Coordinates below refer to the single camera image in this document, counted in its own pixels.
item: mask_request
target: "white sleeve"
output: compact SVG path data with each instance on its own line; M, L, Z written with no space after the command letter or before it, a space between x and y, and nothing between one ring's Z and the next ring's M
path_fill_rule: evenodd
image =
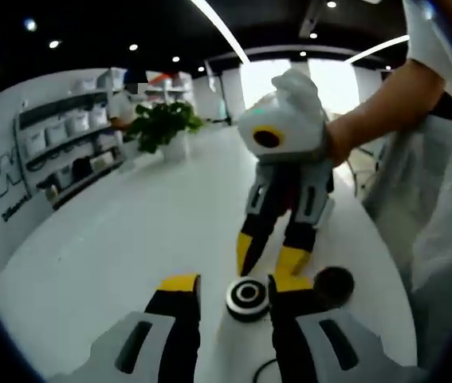
M446 91L452 96L452 61L433 30L431 21L424 19L415 3L404 0L403 5L410 35L407 58L435 71L447 82Z

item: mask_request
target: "black wheel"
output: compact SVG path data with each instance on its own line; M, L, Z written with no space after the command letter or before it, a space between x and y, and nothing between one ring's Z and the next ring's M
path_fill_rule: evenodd
M326 267L314 278L314 290L331 307L341 307L352 296L355 282L352 273L343 267Z
M256 322L269 310L266 286L251 277L234 281L227 289L226 307L237 321Z

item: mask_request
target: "bright window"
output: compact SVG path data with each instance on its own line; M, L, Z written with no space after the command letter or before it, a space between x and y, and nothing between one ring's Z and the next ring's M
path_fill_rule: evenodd
M310 59L309 71L327 112L345 114L360 103L353 65L342 61Z
M246 109L261 97L273 92L272 78L290 68L289 60L254 61L240 67L243 100Z

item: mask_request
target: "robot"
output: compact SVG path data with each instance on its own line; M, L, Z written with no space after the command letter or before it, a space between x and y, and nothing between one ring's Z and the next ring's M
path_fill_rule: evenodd
M380 339L345 310L330 306L308 278L273 274L268 287L283 383L411 383L424 376L387 357ZM117 322L92 344L81 367L50 382L193 383L199 321L199 276L167 278L144 312Z
M246 147L259 159L238 235L238 275L260 259L279 216L291 210L276 273L297 275L309 261L316 231L334 201L325 115L312 80L295 69L275 77L276 92L238 120Z

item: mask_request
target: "green plant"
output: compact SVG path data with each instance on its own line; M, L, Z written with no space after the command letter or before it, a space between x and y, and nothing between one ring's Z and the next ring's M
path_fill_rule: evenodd
M187 130L195 133L203 125L186 102L155 104L152 109L136 106L138 117L126 132L125 141L137 139L141 152L154 153L160 145L167 145L178 134Z

